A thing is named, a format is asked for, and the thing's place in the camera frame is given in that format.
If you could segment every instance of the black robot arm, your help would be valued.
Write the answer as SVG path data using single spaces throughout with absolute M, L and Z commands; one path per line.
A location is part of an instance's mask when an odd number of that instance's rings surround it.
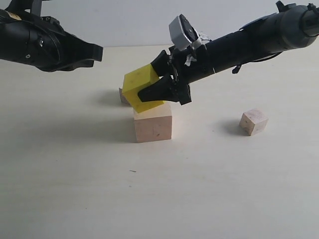
M 41 16 L 42 1 L 12 0 L 0 9 L 0 59 L 45 72 L 73 71 L 102 61 L 103 47 L 66 32 L 57 19 Z
M 152 62 L 160 80 L 140 90 L 142 102 L 191 102 L 189 84 L 233 68 L 237 74 L 244 64 L 261 62 L 281 53 L 311 45 L 319 34 L 319 9 L 306 5 L 276 3 L 278 13 L 261 17 L 215 40 L 203 37 L 186 17 L 170 25 L 174 46 L 163 50 Z

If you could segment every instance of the white wall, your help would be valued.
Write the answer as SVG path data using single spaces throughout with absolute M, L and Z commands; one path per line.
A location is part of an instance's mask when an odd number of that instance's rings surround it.
M 277 0 L 52 0 L 43 14 L 65 30 L 102 46 L 171 44 L 168 24 L 183 13 L 211 38 L 236 31 L 263 15 L 277 12 Z M 1 0 L 5 8 L 10 0 Z M 293 0 L 283 0 L 284 4 Z M 297 0 L 297 4 L 309 0 Z

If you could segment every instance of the yellow block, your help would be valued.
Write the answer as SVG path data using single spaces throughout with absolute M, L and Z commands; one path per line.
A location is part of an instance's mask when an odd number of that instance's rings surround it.
M 124 77 L 122 95 L 137 113 L 141 113 L 164 104 L 164 101 L 142 102 L 138 92 L 154 84 L 160 78 L 151 64 L 127 73 Z

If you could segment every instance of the wooden cube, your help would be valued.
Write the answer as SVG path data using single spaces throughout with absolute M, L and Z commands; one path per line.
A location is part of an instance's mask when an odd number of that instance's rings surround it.
M 252 109 L 243 113 L 240 126 L 250 135 L 262 132 L 268 123 L 268 117 L 260 110 Z
M 130 103 L 127 101 L 127 99 L 123 96 L 121 88 L 119 88 L 119 93 L 120 93 L 120 99 L 121 99 L 122 104 L 130 105 Z
M 172 113 L 168 102 L 142 113 L 133 111 L 138 143 L 172 138 Z

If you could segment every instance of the small wooden cube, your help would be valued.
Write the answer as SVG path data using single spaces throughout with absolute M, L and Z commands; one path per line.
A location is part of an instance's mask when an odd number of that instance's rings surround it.
M 168 102 L 142 113 L 133 111 L 138 143 L 172 138 L 172 113 Z
M 127 99 L 123 96 L 121 88 L 119 88 L 119 93 L 120 93 L 120 99 L 121 99 L 122 104 L 130 105 L 130 103 L 127 101 Z
M 268 123 L 268 117 L 260 110 L 252 109 L 243 113 L 240 126 L 250 135 L 262 132 Z

